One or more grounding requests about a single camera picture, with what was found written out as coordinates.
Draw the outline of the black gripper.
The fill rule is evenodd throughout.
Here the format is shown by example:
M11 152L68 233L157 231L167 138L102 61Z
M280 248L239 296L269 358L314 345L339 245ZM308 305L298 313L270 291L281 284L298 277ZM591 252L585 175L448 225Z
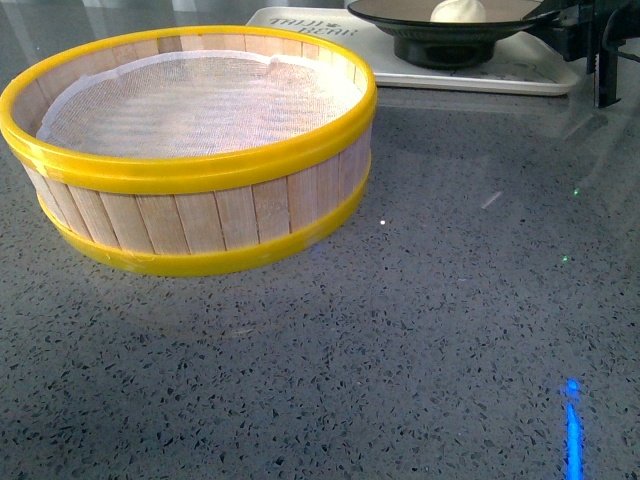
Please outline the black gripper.
M586 59L586 73L594 74L594 104L606 108L619 101L618 60L639 61L638 54L622 52L627 40L639 37L638 1L543 0L534 16L565 10L563 26L542 25L529 33L567 61Z

